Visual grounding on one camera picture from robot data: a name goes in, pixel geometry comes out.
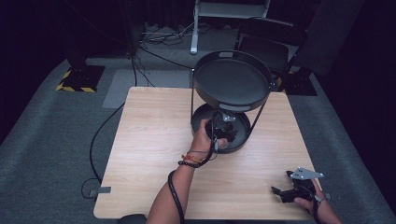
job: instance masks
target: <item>black curtain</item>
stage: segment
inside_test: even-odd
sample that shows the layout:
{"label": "black curtain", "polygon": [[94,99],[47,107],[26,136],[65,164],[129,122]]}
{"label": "black curtain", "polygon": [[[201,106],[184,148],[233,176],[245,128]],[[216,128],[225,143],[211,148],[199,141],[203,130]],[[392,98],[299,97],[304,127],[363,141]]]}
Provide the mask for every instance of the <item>black curtain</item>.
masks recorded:
{"label": "black curtain", "polygon": [[307,29],[321,0],[273,0],[267,18],[288,21]]}
{"label": "black curtain", "polygon": [[194,0],[142,0],[148,25],[168,26],[178,30],[179,25],[193,22]]}
{"label": "black curtain", "polygon": [[118,0],[59,2],[82,55],[106,55],[128,45]]}
{"label": "black curtain", "polygon": [[396,214],[395,10],[391,1],[366,0],[332,70],[318,81]]}
{"label": "black curtain", "polygon": [[307,29],[308,39],[295,65],[327,76],[353,26],[364,0],[323,0]]}

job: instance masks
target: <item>bracelet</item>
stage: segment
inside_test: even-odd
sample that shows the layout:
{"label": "bracelet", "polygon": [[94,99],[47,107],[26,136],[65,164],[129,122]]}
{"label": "bracelet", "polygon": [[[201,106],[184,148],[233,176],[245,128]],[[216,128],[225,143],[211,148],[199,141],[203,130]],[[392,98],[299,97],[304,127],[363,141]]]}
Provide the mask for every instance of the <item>bracelet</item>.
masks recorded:
{"label": "bracelet", "polygon": [[186,162],[186,161],[179,161],[178,164],[179,165],[187,165],[187,166],[190,166],[192,168],[200,168],[201,167],[201,163],[193,164],[193,163],[189,163],[189,162]]}
{"label": "bracelet", "polygon": [[202,162],[203,160],[196,160],[194,156],[190,155],[181,155],[181,159],[183,160],[189,160],[189,161],[196,161],[196,162]]}
{"label": "bracelet", "polygon": [[198,150],[190,150],[187,153],[189,152],[209,153],[209,151],[198,151]]}

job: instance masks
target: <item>dark background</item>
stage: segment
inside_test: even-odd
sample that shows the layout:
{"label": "dark background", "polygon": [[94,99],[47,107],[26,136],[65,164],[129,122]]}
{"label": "dark background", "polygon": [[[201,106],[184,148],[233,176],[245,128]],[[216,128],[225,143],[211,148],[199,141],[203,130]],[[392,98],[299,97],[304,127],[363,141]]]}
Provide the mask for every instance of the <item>dark background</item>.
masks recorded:
{"label": "dark background", "polygon": [[[168,8],[170,15],[159,14],[161,1],[146,1],[142,21],[175,26],[172,21],[188,23],[184,6]],[[60,1],[63,17],[70,25],[79,51],[84,56],[106,55],[125,49],[93,29],[65,2]],[[69,3],[95,26],[118,40],[125,41],[118,1],[72,1]],[[149,5],[156,6],[147,10]],[[65,59],[64,49],[53,34],[53,23],[42,21],[43,12],[30,1],[0,2],[0,143],[3,142],[31,97],[47,74]],[[392,1],[367,0],[345,45],[326,77],[318,77],[353,144],[393,212],[396,188],[393,164],[396,162],[396,7]],[[289,20],[298,20],[294,15]]]}

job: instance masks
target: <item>hand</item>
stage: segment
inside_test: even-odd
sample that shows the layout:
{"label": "hand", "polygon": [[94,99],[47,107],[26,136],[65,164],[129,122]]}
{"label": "hand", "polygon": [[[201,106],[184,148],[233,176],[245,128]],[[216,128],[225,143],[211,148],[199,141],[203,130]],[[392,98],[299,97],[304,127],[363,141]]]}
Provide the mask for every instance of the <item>hand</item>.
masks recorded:
{"label": "hand", "polygon": [[[193,153],[193,151],[201,151],[201,152],[209,152],[210,150],[210,145],[211,145],[211,140],[206,134],[205,126],[209,122],[209,119],[202,119],[201,123],[199,125],[198,131],[195,133],[194,138],[192,139],[191,142],[191,148],[189,152],[189,155]],[[221,138],[218,140],[219,142],[219,147],[223,147],[227,144],[227,139]],[[197,155],[195,158],[205,158],[206,153],[204,155]]]}
{"label": "hand", "polygon": [[[318,203],[318,219],[322,224],[338,224],[342,223],[340,218],[335,214],[330,206],[329,202],[325,199],[323,192],[320,190],[318,183],[315,179],[312,179],[312,183],[315,186],[315,191],[320,199],[324,199],[321,203]],[[299,204],[302,208],[309,211],[312,215],[314,214],[314,203],[309,202],[302,198],[295,198],[294,202]]]}

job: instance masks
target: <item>black object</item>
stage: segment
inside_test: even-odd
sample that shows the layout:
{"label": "black object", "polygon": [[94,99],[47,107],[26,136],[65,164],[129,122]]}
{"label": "black object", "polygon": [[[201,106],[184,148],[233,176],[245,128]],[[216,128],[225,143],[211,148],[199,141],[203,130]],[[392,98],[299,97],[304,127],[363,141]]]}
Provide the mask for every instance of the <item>black object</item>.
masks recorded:
{"label": "black object", "polygon": [[[286,174],[291,176],[293,174],[292,171],[287,171]],[[282,191],[280,189],[271,187],[272,192],[276,195],[280,196],[282,203],[292,203],[295,198],[304,198],[308,201],[313,201],[315,198],[315,186],[310,179],[291,179],[293,189]]]}
{"label": "black object", "polygon": [[176,207],[177,207],[178,217],[179,217],[179,219],[180,219],[180,224],[184,224],[185,219],[184,219],[183,208],[181,207],[180,200],[179,200],[178,197],[177,197],[176,189],[175,189],[175,186],[174,186],[173,180],[172,180],[173,174],[174,174],[174,173],[175,173],[175,170],[172,171],[171,173],[169,173],[169,176],[168,176],[168,186],[169,186],[169,190],[170,190],[171,193],[172,193],[172,197],[173,197],[173,199],[174,199],[174,201],[175,201],[175,205],[176,205]]}
{"label": "black object", "polygon": [[[220,50],[207,54],[198,61],[193,70],[191,94],[193,131],[198,131],[201,119],[211,119],[217,112],[233,114],[233,129],[230,129],[230,124],[221,123],[218,120],[220,128],[217,129],[216,134],[233,139],[218,153],[235,152],[248,140],[274,86],[275,83],[268,68],[260,60],[247,53]],[[206,104],[199,106],[192,113],[194,91]],[[260,108],[258,114],[250,126],[250,121],[244,112],[258,107]]]}
{"label": "black object", "polygon": [[118,224],[145,224],[146,217],[143,214],[134,214],[122,217],[118,220]]}
{"label": "black object", "polygon": [[125,37],[128,44],[128,59],[136,54],[139,41],[145,30],[144,2],[136,0],[119,0],[120,12],[124,23]]}
{"label": "black object", "polygon": [[177,164],[179,164],[179,165],[187,165],[187,166],[190,166],[190,167],[192,167],[192,168],[200,168],[201,167],[201,163],[189,163],[189,162],[186,162],[186,161],[179,161]]}
{"label": "black object", "polygon": [[231,121],[224,121],[223,115],[216,111],[212,119],[205,126],[207,136],[212,141],[220,138],[226,138],[228,142],[232,142],[235,139],[237,130],[233,129],[233,123]]}
{"label": "black object", "polygon": [[[305,41],[305,29],[296,24],[266,18],[249,18],[241,23],[233,48],[261,60],[276,79],[280,78],[278,90],[283,91],[288,81],[287,74]],[[287,46],[297,47],[290,59]]]}
{"label": "black object", "polygon": [[47,22],[52,28],[54,35],[64,48],[67,61],[71,65],[56,90],[97,91],[96,85],[105,67],[86,64],[85,58],[78,50],[76,39],[70,32],[69,24],[64,18],[61,1],[46,0],[39,3],[38,6],[41,7],[43,21]]}
{"label": "black object", "polygon": [[287,83],[285,85],[285,90],[287,95],[305,95],[305,96],[317,96],[317,91],[312,85],[309,76],[312,71],[308,68],[301,67],[295,73],[287,74]]}

